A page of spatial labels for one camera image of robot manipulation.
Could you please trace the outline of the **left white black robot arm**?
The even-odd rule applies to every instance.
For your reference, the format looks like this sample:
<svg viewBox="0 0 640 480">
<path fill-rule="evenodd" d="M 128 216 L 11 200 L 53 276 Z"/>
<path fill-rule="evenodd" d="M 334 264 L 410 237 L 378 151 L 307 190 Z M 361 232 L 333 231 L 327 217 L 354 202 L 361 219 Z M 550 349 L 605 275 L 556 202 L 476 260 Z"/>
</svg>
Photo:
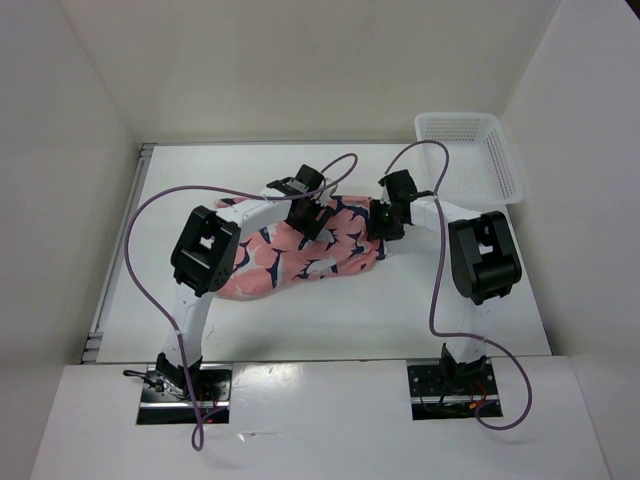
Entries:
<svg viewBox="0 0 640 480">
<path fill-rule="evenodd" d="M 242 240 L 280 222 L 314 240 L 333 213 L 329 181 L 308 165 L 293 177 L 275 180 L 255 199 L 192 210 L 171 255 L 176 281 L 172 318 L 176 324 L 157 357 L 155 370 L 165 389 L 185 400 L 196 394 L 202 363 L 202 338 L 214 293 L 234 272 Z"/>
</svg>

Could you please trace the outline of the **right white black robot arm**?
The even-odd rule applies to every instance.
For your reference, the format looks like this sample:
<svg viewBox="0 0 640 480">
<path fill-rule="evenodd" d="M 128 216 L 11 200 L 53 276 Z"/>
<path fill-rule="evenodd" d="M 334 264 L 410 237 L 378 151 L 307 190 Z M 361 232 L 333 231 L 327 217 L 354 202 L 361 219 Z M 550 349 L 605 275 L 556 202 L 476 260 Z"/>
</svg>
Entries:
<svg viewBox="0 0 640 480">
<path fill-rule="evenodd" d="M 522 278 L 522 267 L 503 213 L 480 213 L 420 191 L 408 170 L 379 180 L 382 197 L 370 202 L 371 240 L 404 237 L 407 225 L 440 235 L 439 259 L 428 313 L 430 333 L 443 340 L 438 378 L 443 391 L 460 393 L 487 365 L 492 310 Z M 451 281 L 465 305 L 458 328 L 441 331 L 436 313 L 441 287 Z"/>
</svg>

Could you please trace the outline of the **pink shark print shorts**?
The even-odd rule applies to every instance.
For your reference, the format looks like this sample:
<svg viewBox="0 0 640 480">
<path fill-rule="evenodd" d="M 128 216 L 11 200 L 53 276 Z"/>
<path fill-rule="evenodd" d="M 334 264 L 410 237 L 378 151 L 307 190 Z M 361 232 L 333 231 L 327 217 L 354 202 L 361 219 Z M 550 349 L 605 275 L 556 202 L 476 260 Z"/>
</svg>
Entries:
<svg viewBox="0 0 640 480">
<path fill-rule="evenodd" d="M 230 279 L 217 296 L 254 300 L 296 283 L 358 275 L 385 259 L 382 240 L 368 238 L 371 199 L 336 195 L 334 214 L 310 240 L 288 224 L 268 225 L 239 242 Z"/>
</svg>

